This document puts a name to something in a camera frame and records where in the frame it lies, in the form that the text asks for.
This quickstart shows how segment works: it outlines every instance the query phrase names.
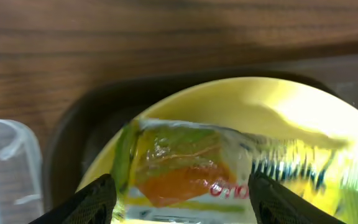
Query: plastic wrapper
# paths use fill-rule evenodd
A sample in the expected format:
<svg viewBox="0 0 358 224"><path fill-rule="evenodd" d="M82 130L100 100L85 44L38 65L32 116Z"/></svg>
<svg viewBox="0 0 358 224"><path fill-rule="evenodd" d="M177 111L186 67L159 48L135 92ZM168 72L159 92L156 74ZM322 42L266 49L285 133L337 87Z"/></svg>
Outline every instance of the plastic wrapper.
<svg viewBox="0 0 358 224"><path fill-rule="evenodd" d="M314 206L358 223L358 159L347 143L310 146L207 124L134 120L111 171L114 222L256 223L248 178L257 170Z"/></svg>

